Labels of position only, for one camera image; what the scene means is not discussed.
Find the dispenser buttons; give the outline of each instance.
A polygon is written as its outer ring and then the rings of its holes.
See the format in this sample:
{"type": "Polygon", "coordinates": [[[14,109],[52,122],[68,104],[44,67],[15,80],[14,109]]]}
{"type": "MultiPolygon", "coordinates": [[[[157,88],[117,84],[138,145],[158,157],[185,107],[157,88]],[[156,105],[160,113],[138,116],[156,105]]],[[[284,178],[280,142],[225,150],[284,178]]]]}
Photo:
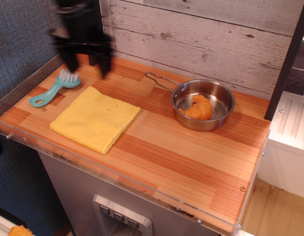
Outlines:
{"type": "Polygon", "coordinates": [[[134,220],[132,220],[132,219],[130,219],[130,218],[128,218],[128,224],[129,224],[131,227],[138,229],[138,222],[136,222],[136,221],[134,221],[134,220]]]}
{"type": "Polygon", "coordinates": [[[100,210],[101,210],[102,213],[104,213],[106,215],[110,215],[111,214],[111,211],[107,207],[99,205],[99,208],[100,208],[100,210]]]}
{"type": "Polygon", "coordinates": [[[119,221],[124,221],[124,217],[123,217],[123,215],[121,215],[121,214],[119,214],[119,213],[117,213],[117,212],[113,212],[113,215],[114,215],[114,217],[115,217],[115,219],[117,219],[117,220],[119,220],[119,221]]]}

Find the toothbrush bristles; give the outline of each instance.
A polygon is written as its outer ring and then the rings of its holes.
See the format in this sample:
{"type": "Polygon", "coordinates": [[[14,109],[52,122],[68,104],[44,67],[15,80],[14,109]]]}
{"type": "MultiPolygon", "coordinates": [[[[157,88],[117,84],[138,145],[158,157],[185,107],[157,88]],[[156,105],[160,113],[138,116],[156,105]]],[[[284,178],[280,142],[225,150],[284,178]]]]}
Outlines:
{"type": "Polygon", "coordinates": [[[74,83],[78,80],[78,72],[71,73],[68,69],[61,69],[59,74],[60,80],[67,83],[74,83]]]}

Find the teal toothbrush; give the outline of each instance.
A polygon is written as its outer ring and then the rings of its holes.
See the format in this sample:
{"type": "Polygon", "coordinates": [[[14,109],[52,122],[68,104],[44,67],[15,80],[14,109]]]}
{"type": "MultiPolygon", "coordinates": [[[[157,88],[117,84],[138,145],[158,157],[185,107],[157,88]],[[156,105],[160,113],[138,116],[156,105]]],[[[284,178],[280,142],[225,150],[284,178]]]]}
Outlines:
{"type": "Polygon", "coordinates": [[[62,87],[70,89],[79,84],[80,80],[78,79],[77,72],[73,74],[68,69],[62,69],[57,76],[54,85],[47,92],[31,98],[29,103],[34,107],[42,107],[48,104],[62,87]]]}

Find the orange object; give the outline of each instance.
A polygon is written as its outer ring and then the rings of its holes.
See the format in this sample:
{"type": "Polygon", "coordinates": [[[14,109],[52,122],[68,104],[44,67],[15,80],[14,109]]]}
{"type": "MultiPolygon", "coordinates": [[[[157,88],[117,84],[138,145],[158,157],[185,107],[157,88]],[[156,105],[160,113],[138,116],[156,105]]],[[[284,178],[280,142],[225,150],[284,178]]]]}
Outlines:
{"type": "Polygon", "coordinates": [[[32,232],[25,228],[23,225],[14,226],[11,228],[8,236],[32,236],[32,232]]]}
{"type": "Polygon", "coordinates": [[[178,108],[178,110],[193,119],[208,120],[212,117],[212,105],[209,99],[203,95],[195,95],[193,96],[193,102],[187,110],[181,108],[178,108]]]}

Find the screw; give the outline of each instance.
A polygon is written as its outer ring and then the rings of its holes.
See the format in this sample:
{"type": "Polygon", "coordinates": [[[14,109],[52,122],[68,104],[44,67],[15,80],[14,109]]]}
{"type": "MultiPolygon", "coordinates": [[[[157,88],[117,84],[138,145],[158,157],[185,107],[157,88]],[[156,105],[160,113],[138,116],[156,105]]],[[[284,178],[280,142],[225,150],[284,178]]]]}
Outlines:
{"type": "Polygon", "coordinates": [[[247,190],[246,187],[244,187],[244,186],[241,186],[241,187],[240,187],[240,191],[245,192],[246,190],[247,190]]]}

